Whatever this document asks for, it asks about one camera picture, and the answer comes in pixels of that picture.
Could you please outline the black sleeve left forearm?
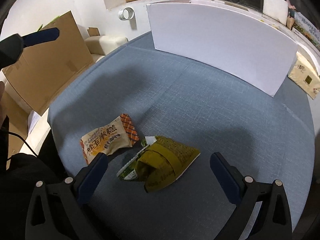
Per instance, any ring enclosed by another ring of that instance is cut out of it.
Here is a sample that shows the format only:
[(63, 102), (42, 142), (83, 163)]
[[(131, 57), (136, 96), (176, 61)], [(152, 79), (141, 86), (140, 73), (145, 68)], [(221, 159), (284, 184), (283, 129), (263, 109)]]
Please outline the black sleeve left forearm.
[(59, 157), (52, 132), (37, 156), (8, 156), (9, 118), (1, 124), (1, 239), (25, 239), (25, 224), (35, 184), (62, 182), (67, 172)]

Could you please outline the person's left hand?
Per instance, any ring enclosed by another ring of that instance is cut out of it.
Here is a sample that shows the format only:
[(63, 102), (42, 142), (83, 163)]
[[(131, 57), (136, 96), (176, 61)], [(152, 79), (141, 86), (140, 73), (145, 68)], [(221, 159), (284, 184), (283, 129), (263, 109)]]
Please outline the person's left hand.
[(4, 119), (6, 118), (6, 109), (3, 101), (3, 95), (5, 92), (5, 84), (3, 81), (0, 81), (0, 127), (2, 126)]

